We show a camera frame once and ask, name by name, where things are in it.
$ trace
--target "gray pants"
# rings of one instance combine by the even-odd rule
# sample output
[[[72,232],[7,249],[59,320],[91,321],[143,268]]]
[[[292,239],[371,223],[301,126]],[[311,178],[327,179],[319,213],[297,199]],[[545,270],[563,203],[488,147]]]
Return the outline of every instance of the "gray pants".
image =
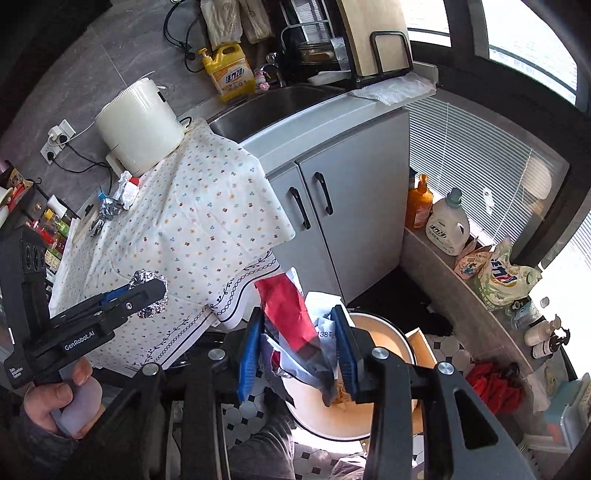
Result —
[[[291,420],[278,414],[260,432],[228,450],[230,471],[295,480]]]

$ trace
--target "hand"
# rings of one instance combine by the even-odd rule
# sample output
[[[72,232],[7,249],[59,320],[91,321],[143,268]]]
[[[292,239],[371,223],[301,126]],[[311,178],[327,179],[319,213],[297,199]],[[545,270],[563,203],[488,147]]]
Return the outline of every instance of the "hand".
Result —
[[[82,357],[74,366],[72,370],[72,381],[80,386],[92,375],[92,366],[89,361]],[[72,401],[72,389],[67,383],[56,383],[39,385],[38,387],[31,387],[25,395],[24,406],[25,412],[29,418],[41,428],[51,433],[57,433],[58,428],[56,422],[51,416],[52,410],[57,410],[69,405]],[[105,408],[101,405],[95,417],[84,425],[79,432],[73,435],[75,439],[81,439],[88,433],[92,426],[96,423]]]

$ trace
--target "metal screw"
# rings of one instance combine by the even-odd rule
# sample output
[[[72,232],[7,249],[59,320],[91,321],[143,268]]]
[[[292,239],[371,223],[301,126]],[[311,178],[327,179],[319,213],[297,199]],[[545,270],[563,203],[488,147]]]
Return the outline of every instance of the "metal screw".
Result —
[[[375,358],[380,359],[380,360],[384,360],[385,358],[388,358],[389,354],[390,354],[390,352],[388,352],[385,348],[382,348],[380,346],[377,346],[376,348],[371,350],[371,355]]]
[[[449,362],[441,362],[438,366],[437,369],[443,374],[443,375],[451,375],[454,371],[453,365]]]
[[[158,366],[158,364],[145,364],[142,367],[142,373],[146,376],[146,377],[151,377],[155,374],[158,373],[158,369],[160,367]]]
[[[207,356],[210,360],[222,360],[226,356],[226,352],[224,352],[221,348],[214,348],[209,351]]]

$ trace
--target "white detergent bottle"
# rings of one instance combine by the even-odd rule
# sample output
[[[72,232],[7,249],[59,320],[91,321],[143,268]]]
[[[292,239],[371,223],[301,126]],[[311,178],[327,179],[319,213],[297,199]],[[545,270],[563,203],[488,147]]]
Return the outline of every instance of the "white detergent bottle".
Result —
[[[462,208],[462,191],[452,188],[444,199],[433,205],[425,229],[427,237],[448,255],[458,255],[470,237],[470,224]]]

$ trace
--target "cardboard box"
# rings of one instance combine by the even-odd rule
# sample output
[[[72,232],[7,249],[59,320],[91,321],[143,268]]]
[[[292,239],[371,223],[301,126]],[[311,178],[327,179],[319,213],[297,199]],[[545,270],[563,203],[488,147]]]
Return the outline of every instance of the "cardboard box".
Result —
[[[421,367],[433,368],[437,365],[437,359],[433,355],[433,351],[429,346],[427,339],[423,335],[421,329],[417,328],[412,332],[406,334],[408,341],[414,350],[414,355],[417,357],[417,365]],[[413,410],[413,435],[423,431],[423,406],[421,402]]]

